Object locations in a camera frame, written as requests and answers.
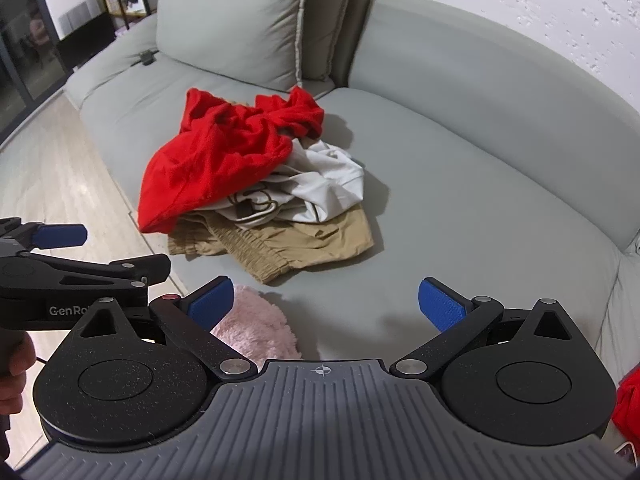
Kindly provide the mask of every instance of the glass door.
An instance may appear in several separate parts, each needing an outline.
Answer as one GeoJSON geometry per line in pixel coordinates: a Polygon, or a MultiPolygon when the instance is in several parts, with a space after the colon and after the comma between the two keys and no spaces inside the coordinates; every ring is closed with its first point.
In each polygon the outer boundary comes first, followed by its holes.
{"type": "Polygon", "coordinates": [[[0,142],[66,81],[57,40],[43,0],[0,0],[0,142]]]}

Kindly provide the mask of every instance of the sofa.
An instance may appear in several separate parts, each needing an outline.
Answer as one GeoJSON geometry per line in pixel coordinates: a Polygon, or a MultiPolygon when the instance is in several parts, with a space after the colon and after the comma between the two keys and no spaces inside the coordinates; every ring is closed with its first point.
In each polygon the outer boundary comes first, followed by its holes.
{"type": "MultiPolygon", "coordinates": [[[[65,87],[134,208],[189,88],[276,93],[162,52],[132,66],[156,48],[156,21],[65,87]]],[[[508,308],[555,298],[615,380],[637,364],[640,116],[624,100],[543,45],[430,0],[349,0],[330,79],[304,88],[326,112],[322,138],[366,170],[375,247],[270,286],[228,255],[172,256],[189,290],[229,276],[284,311],[305,358],[388,365],[437,334],[417,304],[434,276],[508,308]]]]}

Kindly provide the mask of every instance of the blue pad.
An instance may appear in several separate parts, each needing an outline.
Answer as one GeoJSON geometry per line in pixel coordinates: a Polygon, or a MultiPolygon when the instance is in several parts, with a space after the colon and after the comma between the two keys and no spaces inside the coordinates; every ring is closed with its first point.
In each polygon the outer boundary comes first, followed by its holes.
{"type": "Polygon", "coordinates": [[[420,311],[441,332],[451,328],[466,316],[464,306],[452,300],[427,280],[422,280],[418,288],[418,304],[420,304],[420,311]]]}
{"type": "Polygon", "coordinates": [[[31,237],[31,243],[39,249],[79,247],[84,245],[87,236],[82,224],[42,225],[31,237]]]}
{"type": "Polygon", "coordinates": [[[187,316],[207,332],[215,327],[234,306],[234,284],[230,279],[194,300],[189,305],[187,316]]]}

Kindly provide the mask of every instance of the pink plush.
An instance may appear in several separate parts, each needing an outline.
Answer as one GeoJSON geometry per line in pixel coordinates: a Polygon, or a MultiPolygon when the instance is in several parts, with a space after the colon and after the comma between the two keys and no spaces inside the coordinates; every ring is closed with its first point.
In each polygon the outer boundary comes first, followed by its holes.
{"type": "Polygon", "coordinates": [[[287,318],[250,286],[234,285],[234,306],[211,333],[251,359],[258,370],[267,359],[301,359],[287,318]]]}

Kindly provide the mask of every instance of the red garment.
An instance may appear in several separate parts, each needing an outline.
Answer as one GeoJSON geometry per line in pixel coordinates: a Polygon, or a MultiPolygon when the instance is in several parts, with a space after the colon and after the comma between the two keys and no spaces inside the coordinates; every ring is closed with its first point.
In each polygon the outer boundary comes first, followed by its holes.
{"type": "Polygon", "coordinates": [[[169,233],[181,214],[260,182],[291,153],[291,139],[278,130],[317,137],[323,119],[324,110],[298,87],[288,101],[258,95],[255,107],[231,105],[191,88],[180,132],[146,167],[140,232],[169,233]]]}
{"type": "Polygon", "coordinates": [[[616,408],[611,417],[636,449],[640,449],[640,368],[626,376],[616,394],[616,408]]]}

